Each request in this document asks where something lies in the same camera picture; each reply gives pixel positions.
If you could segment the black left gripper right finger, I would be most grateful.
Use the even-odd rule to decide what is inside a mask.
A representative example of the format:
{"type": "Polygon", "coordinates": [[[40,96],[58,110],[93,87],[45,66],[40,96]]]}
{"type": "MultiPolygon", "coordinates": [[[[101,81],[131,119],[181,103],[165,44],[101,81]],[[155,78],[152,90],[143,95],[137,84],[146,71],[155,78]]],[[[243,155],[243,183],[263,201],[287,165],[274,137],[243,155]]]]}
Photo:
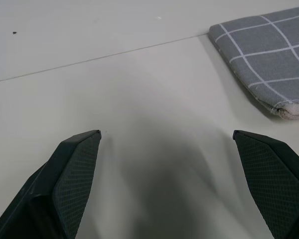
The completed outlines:
{"type": "Polygon", "coordinates": [[[276,239],[299,239],[299,156],[284,142],[235,130],[249,191],[276,239]]]}

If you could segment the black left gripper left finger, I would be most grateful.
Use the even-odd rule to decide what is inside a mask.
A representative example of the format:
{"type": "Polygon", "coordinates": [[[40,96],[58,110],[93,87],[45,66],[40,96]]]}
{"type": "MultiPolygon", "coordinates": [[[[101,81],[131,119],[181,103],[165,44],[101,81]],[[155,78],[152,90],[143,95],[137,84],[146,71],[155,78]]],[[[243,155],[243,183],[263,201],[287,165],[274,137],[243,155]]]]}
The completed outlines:
{"type": "Polygon", "coordinates": [[[73,239],[91,192],[101,132],[58,145],[0,217],[0,239],[73,239]]]}

